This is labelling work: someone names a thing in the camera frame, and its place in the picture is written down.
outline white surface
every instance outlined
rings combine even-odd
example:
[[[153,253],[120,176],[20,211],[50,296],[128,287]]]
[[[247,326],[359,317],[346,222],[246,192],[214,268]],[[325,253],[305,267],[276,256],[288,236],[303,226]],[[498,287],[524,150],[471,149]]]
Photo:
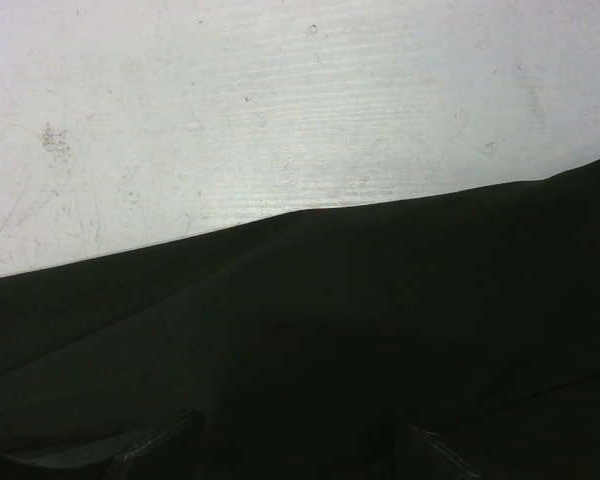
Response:
[[[600,0],[0,0],[0,276],[598,157]]]

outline dark fabric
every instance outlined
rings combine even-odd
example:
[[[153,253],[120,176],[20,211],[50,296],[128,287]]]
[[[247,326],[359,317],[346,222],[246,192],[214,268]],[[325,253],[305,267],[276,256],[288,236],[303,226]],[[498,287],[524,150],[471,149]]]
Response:
[[[208,480],[600,479],[600,160],[0,279],[1,452],[191,407]]]
[[[0,480],[155,480],[168,472],[194,479],[203,415],[190,409],[149,432],[131,431],[80,446],[63,445],[5,455]]]

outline black garment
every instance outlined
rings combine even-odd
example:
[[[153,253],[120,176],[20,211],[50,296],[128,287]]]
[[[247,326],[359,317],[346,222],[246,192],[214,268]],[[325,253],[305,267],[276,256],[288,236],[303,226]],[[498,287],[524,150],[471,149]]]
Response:
[[[0,279],[0,452],[191,408],[160,478],[600,479],[600,160]]]

